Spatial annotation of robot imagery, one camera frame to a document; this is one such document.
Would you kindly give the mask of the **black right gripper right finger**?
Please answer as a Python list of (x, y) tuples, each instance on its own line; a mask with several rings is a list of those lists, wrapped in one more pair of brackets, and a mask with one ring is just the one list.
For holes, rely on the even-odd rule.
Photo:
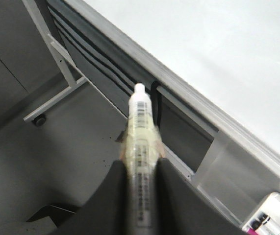
[(208, 204), (168, 159), (158, 159), (155, 179), (160, 235), (245, 234)]

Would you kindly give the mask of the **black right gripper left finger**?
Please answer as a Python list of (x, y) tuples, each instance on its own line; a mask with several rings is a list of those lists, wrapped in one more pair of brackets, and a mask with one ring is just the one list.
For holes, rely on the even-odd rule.
[(127, 170), (121, 160), (112, 163), (89, 200), (52, 235), (124, 235)]

